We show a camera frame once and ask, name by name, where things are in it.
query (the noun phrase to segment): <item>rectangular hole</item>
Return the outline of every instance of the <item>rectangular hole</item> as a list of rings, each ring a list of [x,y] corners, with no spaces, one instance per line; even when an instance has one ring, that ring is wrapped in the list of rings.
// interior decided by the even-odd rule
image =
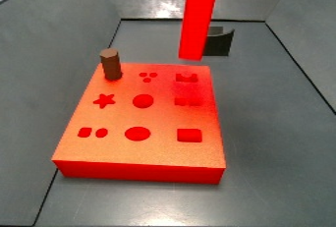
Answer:
[[[178,142],[202,142],[202,131],[200,129],[177,129]]]

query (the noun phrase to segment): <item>small round hole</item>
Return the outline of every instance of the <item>small round hole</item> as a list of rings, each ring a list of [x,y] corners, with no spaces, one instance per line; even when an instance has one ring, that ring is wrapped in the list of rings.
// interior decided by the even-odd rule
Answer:
[[[108,135],[108,130],[106,129],[98,129],[96,132],[96,137],[102,138]]]

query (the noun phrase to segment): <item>gray floor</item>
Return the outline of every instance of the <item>gray floor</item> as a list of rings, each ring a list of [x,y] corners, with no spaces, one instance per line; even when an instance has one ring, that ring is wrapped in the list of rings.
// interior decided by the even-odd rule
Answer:
[[[336,117],[264,24],[234,28],[230,55],[208,57],[226,171],[218,186],[65,179],[38,225],[334,225]],[[122,22],[124,62],[177,59],[180,23]]]
[[[0,5],[0,226],[36,221],[56,171],[49,159],[120,23],[106,6],[109,0]]]

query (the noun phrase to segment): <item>table surface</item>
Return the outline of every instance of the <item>table surface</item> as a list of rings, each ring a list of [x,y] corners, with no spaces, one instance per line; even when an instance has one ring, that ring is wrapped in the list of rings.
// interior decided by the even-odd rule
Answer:
[[[217,186],[64,178],[37,225],[334,225],[336,117],[266,26],[228,57],[177,59],[180,22],[122,21],[124,62],[209,65],[226,170]]]

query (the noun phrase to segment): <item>black object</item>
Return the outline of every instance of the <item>black object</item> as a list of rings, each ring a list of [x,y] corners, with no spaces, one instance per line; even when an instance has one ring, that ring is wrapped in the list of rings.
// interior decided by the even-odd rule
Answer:
[[[209,27],[204,56],[228,56],[234,29],[222,33],[222,27]]]

